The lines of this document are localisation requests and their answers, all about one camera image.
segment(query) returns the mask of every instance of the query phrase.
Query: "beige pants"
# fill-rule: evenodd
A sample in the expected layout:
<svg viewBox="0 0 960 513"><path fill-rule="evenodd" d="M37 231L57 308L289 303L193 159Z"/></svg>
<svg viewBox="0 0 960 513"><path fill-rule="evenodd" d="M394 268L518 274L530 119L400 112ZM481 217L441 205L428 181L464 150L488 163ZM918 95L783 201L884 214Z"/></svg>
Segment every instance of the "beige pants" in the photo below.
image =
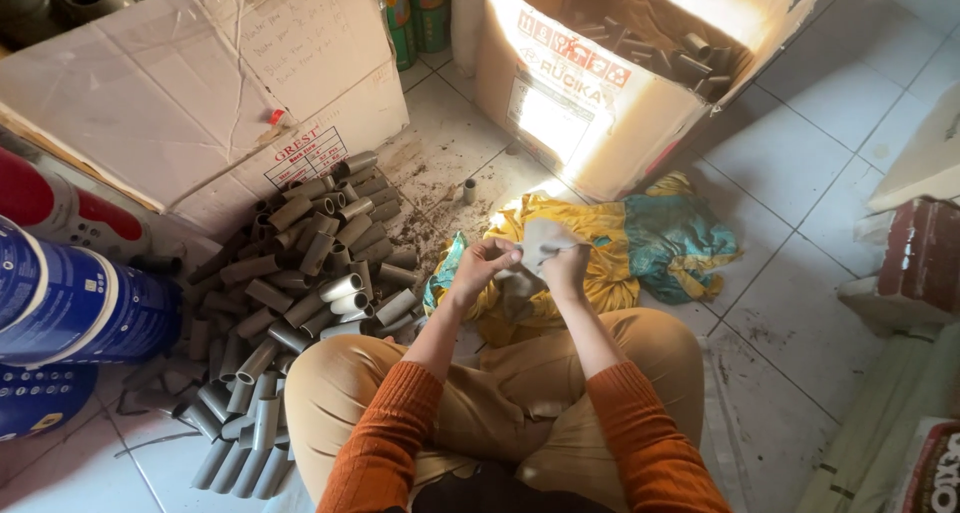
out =
<svg viewBox="0 0 960 513"><path fill-rule="evenodd" d="M704 372L690 330L649 308L609 312L601 319L654 384L679 430L699 445ZM295 361L286 381L287 422L296 465L314 503L340 447L406 350L374 337L340 335ZM416 458L416 488L449 471L466 477L474 459L496 459L519 463L516 477L534 488L575 491L627 510L568 332L485 351L474 366L479 369L450 368L433 439Z"/></svg>

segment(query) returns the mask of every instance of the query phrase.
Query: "blue bucket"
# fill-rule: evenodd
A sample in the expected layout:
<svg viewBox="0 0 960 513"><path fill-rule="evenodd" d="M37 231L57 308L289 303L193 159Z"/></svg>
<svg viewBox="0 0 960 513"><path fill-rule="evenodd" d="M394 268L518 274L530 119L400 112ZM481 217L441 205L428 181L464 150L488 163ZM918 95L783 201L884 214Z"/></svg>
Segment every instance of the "blue bucket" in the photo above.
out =
<svg viewBox="0 0 960 513"><path fill-rule="evenodd" d="M13 233L18 237L9 237ZM39 241L0 217L0 239L5 235L5 245L16 246L18 256L32 252L39 276L30 302L0 329L0 362L140 363L180 336L182 294L172 280L87 249ZM0 306L6 305L0 298Z"/></svg>
<svg viewBox="0 0 960 513"><path fill-rule="evenodd" d="M49 433L87 403L97 382L94 365L0 365L0 442Z"/></svg>

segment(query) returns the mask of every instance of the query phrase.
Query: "pile of pipe pieces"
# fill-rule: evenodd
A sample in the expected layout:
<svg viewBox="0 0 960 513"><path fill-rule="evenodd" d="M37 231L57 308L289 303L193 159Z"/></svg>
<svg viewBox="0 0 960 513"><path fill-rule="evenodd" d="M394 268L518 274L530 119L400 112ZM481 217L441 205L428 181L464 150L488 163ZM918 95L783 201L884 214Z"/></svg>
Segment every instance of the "pile of pipe pieces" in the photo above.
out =
<svg viewBox="0 0 960 513"><path fill-rule="evenodd" d="M602 24L584 22L570 29L628 62L689 87L703 99L718 99L730 89L731 48L714 48L692 32L679 40L682 48L666 53L609 16Z"/></svg>
<svg viewBox="0 0 960 513"><path fill-rule="evenodd" d="M298 181L258 203L253 222L187 276L194 307L180 348L203 377L181 414L213 445L193 487L270 498L292 464L283 383L297 356L334 335L383 338L423 316L411 291L417 254L394 253L383 226L400 212L399 194L376 163L372 151L356 154L336 179ZM158 366L131 374L126 391L179 417L170 407L180 398L137 389Z"/></svg>

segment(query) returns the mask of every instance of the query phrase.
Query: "cardboard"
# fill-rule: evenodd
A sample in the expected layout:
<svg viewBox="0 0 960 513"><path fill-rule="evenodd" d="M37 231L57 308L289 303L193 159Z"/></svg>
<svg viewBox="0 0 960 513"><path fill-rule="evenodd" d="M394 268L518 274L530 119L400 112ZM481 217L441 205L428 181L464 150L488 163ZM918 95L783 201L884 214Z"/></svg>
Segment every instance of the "cardboard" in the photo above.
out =
<svg viewBox="0 0 960 513"><path fill-rule="evenodd" d="M753 57L719 101L583 38L551 18L571 0L486 0L475 102L571 187L618 200L693 125L734 99L781 49L816 0L669 0Z"/></svg>
<svg viewBox="0 0 960 513"><path fill-rule="evenodd" d="M0 118L212 236L288 183L274 144L333 130L305 178L399 132L393 60L378 0L144 0L0 59Z"/></svg>
<svg viewBox="0 0 960 513"><path fill-rule="evenodd" d="M930 196L951 200L960 196L960 82L943 92L919 124L867 206L884 212Z"/></svg>

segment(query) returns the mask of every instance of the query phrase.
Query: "white tile floor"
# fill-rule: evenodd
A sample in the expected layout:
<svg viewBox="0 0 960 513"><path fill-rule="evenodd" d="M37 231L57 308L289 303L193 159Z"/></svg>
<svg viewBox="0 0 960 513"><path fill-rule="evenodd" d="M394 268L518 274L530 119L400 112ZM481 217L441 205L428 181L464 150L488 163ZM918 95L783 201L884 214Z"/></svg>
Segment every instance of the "white tile floor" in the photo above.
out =
<svg viewBox="0 0 960 513"><path fill-rule="evenodd" d="M960 80L960 0L819 0L810 20L673 160L740 237L745 253L722 269L723 293L676 307L641 297L708 336L754 512L796 505L882 347L834 297L839 283L876 263L851 240L851 227L939 94ZM419 250L421 271L453 231L479 237L491 213L523 192L582 203L471 104L473 80L459 76L449 51L423 55L401 81L411 125L384 148L381 166L405 199L390 235ZM480 182L471 206L451 190L466 177ZM466 332L457 353L482 347ZM0 482L12 478L0 489L0 510L263 507L188 488L187 472L203 453L196 438L114 458L183 429L153 416L116 416L123 374L105 372L64 429L0 444Z"/></svg>

